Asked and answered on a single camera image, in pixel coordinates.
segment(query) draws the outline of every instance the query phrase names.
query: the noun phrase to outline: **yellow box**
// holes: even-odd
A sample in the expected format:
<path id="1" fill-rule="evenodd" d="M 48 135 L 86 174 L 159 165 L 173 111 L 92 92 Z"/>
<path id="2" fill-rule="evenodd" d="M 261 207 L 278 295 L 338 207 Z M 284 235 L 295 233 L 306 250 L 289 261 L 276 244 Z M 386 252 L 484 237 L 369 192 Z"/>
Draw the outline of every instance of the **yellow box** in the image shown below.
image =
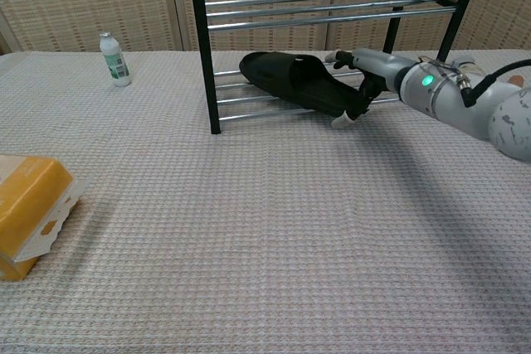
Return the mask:
<path id="1" fill-rule="evenodd" d="M 79 195 L 79 184 L 59 161 L 0 155 L 0 279 L 26 276 Z"/>

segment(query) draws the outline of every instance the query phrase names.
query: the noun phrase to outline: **table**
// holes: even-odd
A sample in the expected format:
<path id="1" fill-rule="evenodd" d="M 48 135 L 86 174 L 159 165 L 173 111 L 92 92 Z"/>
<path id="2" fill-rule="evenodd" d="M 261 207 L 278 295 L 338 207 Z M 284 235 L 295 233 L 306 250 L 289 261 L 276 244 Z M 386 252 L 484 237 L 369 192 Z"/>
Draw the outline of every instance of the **table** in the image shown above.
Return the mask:
<path id="1" fill-rule="evenodd" d="M 0 284 L 0 352 L 531 351 L 531 167 L 400 103 L 212 136 L 197 53 L 125 56 L 126 88 L 100 54 L 0 57 L 0 153 L 90 180 Z"/>

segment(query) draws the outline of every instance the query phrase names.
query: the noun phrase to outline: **small bottle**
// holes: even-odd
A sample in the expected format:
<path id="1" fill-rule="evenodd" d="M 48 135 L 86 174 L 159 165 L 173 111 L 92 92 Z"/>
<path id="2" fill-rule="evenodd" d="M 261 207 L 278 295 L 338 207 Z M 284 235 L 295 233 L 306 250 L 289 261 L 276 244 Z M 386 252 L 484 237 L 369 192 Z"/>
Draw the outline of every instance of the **small bottle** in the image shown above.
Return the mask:
<path id="1" fill-rule="evenodd" d="M 124 87 L 131 83 L 131 76 L 125 64 L 122 49 L 120 49 L 118 41 L 113 38 L 112 33 L 100 33 L 100 50 L 105 57 L 114 85 Z"/>

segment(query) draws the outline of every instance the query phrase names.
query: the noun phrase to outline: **black slipper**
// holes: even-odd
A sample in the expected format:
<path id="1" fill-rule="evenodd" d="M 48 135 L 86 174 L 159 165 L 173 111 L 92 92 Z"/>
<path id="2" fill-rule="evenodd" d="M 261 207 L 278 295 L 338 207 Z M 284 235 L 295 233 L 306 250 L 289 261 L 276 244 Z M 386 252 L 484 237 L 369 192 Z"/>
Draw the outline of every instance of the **black slipper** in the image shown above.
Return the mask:
<path id="1" fill-rule="evenodd" d="M 275 97 L 334 117 L 347 111 L 354 120 L 367 112 L 372 100 L 336 80 L 315 56 L 259 51 L 241 60 L 240 71 Z"/>

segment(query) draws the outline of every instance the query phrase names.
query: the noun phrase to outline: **green indicator light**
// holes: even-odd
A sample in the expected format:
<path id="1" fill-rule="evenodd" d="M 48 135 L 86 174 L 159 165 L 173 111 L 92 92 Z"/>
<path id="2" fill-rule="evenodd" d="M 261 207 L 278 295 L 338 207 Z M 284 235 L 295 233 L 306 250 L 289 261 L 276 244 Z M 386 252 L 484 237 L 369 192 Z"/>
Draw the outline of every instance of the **green indicator light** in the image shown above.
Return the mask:
<path id="1" fill-rule="evenodd" d="M 422 85 L 423 86 L 429 86 L 433 83 L 433 80 L 435 80 L 435 78 L 433 77 L 433 75 L 428 75 L 427 77 L 425 77 L 423 80 L 422 80 Z"/>

